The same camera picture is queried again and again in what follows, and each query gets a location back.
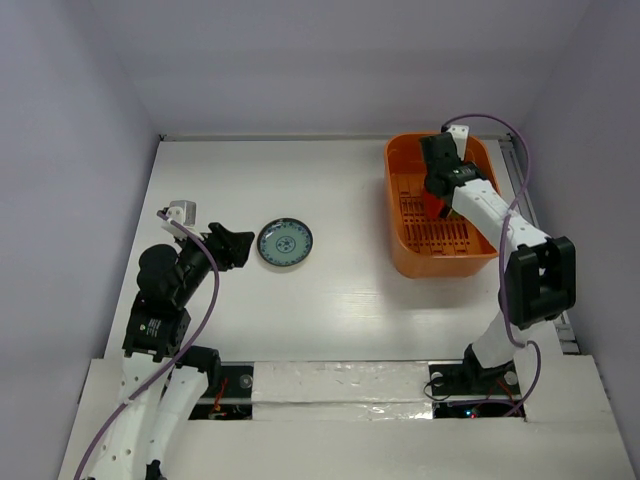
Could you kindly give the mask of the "orange plate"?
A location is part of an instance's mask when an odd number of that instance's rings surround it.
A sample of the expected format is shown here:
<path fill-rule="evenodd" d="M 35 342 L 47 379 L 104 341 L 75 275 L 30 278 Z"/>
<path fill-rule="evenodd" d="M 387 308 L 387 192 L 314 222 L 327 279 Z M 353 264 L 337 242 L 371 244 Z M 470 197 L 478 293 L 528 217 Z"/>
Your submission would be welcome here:
<path fill-rule="evenodd" d="M 449 207 L 445 201 L 427 191 L 423 193 L 423 203 L 428 219 L 443 219 L 449 215 Z"/>

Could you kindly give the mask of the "blue patterned plate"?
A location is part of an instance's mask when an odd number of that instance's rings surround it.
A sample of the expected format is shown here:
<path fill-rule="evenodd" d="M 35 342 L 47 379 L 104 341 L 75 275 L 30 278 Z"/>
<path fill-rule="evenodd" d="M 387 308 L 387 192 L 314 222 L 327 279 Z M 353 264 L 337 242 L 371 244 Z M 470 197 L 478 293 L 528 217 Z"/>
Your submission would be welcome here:
<path fill-rule="evenodd" d="M 259 261 L 275 273 L 288 273 L 301 267 L 313 246 L 311 229 L 301 220 L 291 217 L 271 220 L 256 238 Z"/>

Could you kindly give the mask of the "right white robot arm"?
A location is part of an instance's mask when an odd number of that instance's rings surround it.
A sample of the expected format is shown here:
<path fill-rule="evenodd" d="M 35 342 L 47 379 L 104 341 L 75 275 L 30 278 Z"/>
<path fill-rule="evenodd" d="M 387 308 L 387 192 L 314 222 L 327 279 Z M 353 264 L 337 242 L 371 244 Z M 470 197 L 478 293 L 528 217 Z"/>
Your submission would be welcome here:
<path fill-rule="evenodd" d="M 428 386 L 442 397 L 483 394 L 509 370 L 516 352 L 531 345 L 536 325 L 556 319 L 576 302 L 574 244 L 532 225 L 476 164 L 464 161 L 467 138 L 467 128 L 459 125 L 420 138 L 424 187 L 498 251 L 499 312 L 460 363 L 432 372 Z"/>

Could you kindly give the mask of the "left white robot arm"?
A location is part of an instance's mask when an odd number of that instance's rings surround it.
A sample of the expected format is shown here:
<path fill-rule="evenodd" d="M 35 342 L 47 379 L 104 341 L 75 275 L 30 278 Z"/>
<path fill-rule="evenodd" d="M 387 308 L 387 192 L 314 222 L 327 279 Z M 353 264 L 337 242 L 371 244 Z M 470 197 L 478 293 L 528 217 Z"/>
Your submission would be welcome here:
<path fill-rule="evenodd" d="M 157 244 L 139 257 L 138 292 L 122 344 L 118 405 L 94 435 L 77 479 L 163 479 L 171 450 L 197 401 L 224 389 L 217 350 L 187 332 L 187 304 L 208 275 L 241 268 L 254 233 L 219 223 L 196 233 L 167 222 L 174 246 Z"/>

